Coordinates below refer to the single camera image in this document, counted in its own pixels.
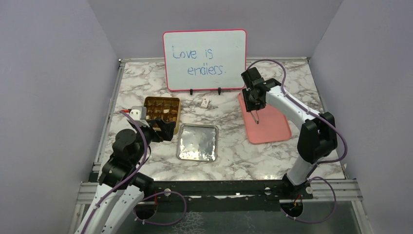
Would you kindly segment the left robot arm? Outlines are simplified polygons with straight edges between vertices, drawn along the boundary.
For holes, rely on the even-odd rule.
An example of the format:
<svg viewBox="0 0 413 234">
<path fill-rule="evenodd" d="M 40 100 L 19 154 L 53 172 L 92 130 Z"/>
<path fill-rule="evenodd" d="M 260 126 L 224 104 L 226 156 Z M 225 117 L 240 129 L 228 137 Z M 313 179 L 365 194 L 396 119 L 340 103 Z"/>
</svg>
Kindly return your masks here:
<svg viewBox="0 0 413 234">
<path fill-rule="evenodd" d="M 103 165 L 93 200 L 75 231 L 77 234 L 114 234 L 132 209 L 151 198 L 153 179 L 140 173 L 153 142 L 171 141 L 176 122 L 135 120 L 117 133 L 113 152 Z"/>
</svg>

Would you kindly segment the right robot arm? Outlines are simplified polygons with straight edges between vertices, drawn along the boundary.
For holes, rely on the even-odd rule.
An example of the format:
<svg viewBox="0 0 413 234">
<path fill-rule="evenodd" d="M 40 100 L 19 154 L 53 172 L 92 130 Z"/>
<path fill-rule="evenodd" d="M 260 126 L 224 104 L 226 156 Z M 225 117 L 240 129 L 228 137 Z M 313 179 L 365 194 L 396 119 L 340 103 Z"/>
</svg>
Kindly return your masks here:
<svg viewBox="0 0 413 234">
<path fill-rule="evenodd" d="M 286 198 L 294 198 L 315 170 L 316 163 L 338 146 L 334 116 L 328 112 L 315 112 L 305 106 L 291 96 L 282 83 L 273 78 L 265 80 L 255 67 L 244 71 L 241 77 L 245 84 L 242 96 L 247 112 L 258 111 L 270 105 L 300 130 L 297 144 L 299 157 L 283 176 L 281 185 L 282 194 Z"/>
</svg>

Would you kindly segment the pink silicone tongs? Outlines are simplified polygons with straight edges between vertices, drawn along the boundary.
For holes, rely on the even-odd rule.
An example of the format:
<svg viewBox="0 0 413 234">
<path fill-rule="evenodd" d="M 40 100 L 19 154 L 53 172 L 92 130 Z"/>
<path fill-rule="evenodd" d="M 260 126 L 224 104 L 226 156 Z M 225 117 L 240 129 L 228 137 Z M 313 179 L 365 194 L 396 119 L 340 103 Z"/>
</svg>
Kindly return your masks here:
<svg viewBox="0 0 413 234">
<path fill-rule="evenodd" d="M 250 114 L 251 114 L 254 122 L 255 122 L 256 124 L 259 124 L 259 123 L 260 123 L 260 118 L 259 118 L 258 111 L 257 111 L 257 110 L 252 111 Z"/>
</svg>

